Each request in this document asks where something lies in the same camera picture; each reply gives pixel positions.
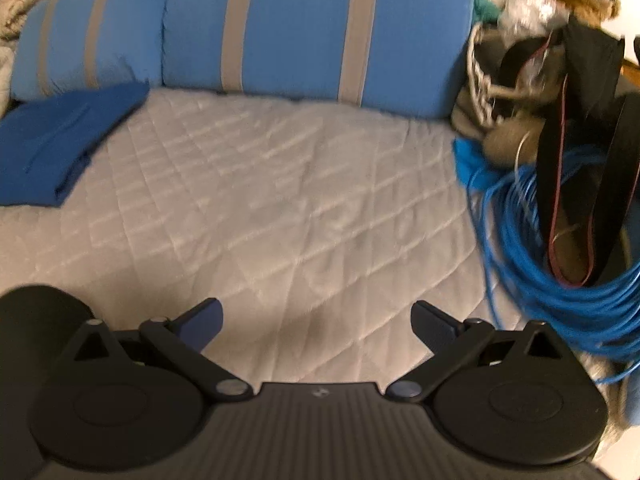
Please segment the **quilted bedspread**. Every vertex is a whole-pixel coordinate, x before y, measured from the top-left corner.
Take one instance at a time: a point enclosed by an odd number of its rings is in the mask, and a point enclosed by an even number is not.
[[[486,317],[452,135],[348,105],[155,90],[62,208],[0,208],[0,292],[49,283],[113,329],[215,296],[225,326],[204,353],[255,386],[384,387],[428,355],[415,300]]]

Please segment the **striped pillow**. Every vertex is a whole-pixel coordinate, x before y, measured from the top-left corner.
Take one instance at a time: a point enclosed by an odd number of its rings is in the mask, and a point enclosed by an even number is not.
[[[167,0],[167,86],[450,114],[473,0]]]
[[[29,101],[65,91],[162,84],[166,0],[44,0],[27,17],[11,81]]]

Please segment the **circular black pad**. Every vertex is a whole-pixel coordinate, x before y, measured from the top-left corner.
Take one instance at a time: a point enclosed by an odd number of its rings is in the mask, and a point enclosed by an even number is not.
[[[561,360],[464,370],[437,391],[434,410],[446,433],[484,457],[519,466],[582,459],[598,445],[607,406],[586,374],[563,371]]]
[[[31,411],[31,433],[55,458],[123,470],[159,460],[196,433],[198,389],[177,374],[133,362],[87,360],[55,374]]]

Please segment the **metal screw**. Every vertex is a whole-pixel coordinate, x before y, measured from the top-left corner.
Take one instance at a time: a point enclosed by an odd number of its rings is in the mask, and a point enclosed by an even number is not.
[[[249,385],[240,379],[225,379],[216,384],[216,390],[229,397],[245,394],[248,389]]]
[[[411,399],[422,393],[422,387],[413,381],[396,381],[389,386],[389,391],[399,399]]]

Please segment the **folded blue shirt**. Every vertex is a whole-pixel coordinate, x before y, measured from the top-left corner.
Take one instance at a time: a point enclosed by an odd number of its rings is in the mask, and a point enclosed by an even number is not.
[[[60,206],[100,141],[149,92],[146,82],[21,105],[0,121],[0,205]]]

